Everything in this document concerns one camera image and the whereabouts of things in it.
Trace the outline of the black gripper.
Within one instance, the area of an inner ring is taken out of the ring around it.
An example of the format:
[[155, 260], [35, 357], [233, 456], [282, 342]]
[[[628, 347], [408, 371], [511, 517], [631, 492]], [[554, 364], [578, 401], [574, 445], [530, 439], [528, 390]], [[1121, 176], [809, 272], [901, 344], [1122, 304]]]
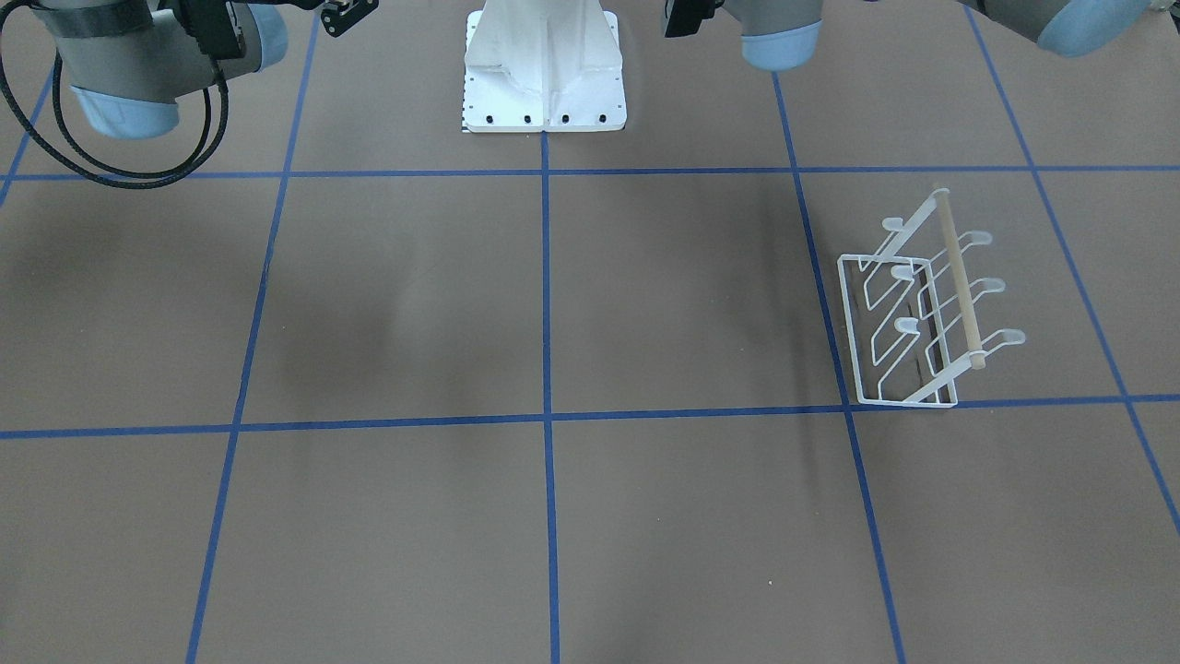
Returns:
[[379, 5], [378, 0], [324, 1], [320, 5], [320, 22], [328, 35], [337, 38], [358, 26]]

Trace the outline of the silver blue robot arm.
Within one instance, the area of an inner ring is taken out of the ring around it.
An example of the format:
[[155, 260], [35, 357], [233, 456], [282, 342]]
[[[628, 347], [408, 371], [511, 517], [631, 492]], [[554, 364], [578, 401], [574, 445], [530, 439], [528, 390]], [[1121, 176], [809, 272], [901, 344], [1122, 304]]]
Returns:
[[181, 97], [281, 63], [278, 1], [34, 1], [88, 125], [114, 139], [168, 134]]

